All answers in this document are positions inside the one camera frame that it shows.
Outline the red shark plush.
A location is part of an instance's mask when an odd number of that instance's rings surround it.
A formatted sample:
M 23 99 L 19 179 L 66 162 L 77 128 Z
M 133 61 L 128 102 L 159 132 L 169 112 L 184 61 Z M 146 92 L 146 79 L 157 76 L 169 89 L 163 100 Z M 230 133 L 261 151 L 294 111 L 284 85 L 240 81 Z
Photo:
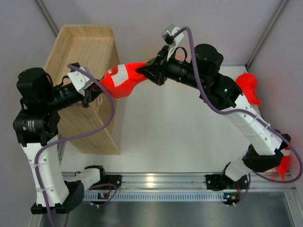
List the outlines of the red shark plush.
M 119 64 L 109 69 L 100 84 L 113 98 L 128 97 L 133 89 L 147 80 L 147 78 L 136 72 L 136 69 L 146 65 L 147 62 L 132 62 Z
M 250 104 L 261 106 L 261 100 L 257 98 L 255 89 L 258 86 L 258 80 L 252 73 L 244 73 L 236 78 L 237 85 L 242 89 Z
M 290 167 L 290 153 L 291 149 L 283 141 L 278 151 L 283 155 L 281 162 L 278 166 L 275 167 L 276 172 L 280 175 L 282 180 L 285 180 L 285 174 L 288 172 Z

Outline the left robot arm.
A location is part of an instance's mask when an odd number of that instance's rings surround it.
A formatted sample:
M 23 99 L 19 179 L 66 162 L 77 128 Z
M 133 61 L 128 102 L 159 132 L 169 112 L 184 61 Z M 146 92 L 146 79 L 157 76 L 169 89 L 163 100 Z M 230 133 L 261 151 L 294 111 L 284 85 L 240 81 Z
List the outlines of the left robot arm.
M 81 205 L 84 193 L 91 186 L 102 189 L 107 177 L 103 166 L 88 166 L 71 181 L 65 181 L 60 171 L 56 146 L 40 149 L 58 141 L 59 110 L 81 102 L 87 108 L 101 94 L 101 89 L 89 85 L 83 94 L 72 83 L 53 85 L 42 68 L 30 68 L 18 76 L 17 89 L 22 98 L 21 111 L 13 122 L 17 140 L 26 154 L 33 173 L 37 198 L 32 214 L 45 214 L 50 209 L 67 214 Z

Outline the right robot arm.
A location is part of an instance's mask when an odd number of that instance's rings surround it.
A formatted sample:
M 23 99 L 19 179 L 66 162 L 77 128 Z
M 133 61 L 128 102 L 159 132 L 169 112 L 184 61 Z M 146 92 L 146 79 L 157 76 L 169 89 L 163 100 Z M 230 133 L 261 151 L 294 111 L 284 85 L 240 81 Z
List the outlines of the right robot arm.
M 214 191 L 230 189 L 251 172 L 263 173 L 282 162 L 282 150 L 290 141 L 288 134 L 276 135 L 269 123 L 251 107 L 242 89 L 236 82 L 219 73 L 223 56 L 209 44 L 195 48 L 198 78 L 204 95 L 200 98 L 211 104 L 213 110 L 224 115 L 249 140 L 247 152 L 229 162 L 215 179 L 207 181 L 207 187 Z M 181 62 L 174 55 L 169 56 L 167 45 L 157 56 L 135 70 L 153 83 L 161 86 L 167 79 L 197 88 L 193 62 Z

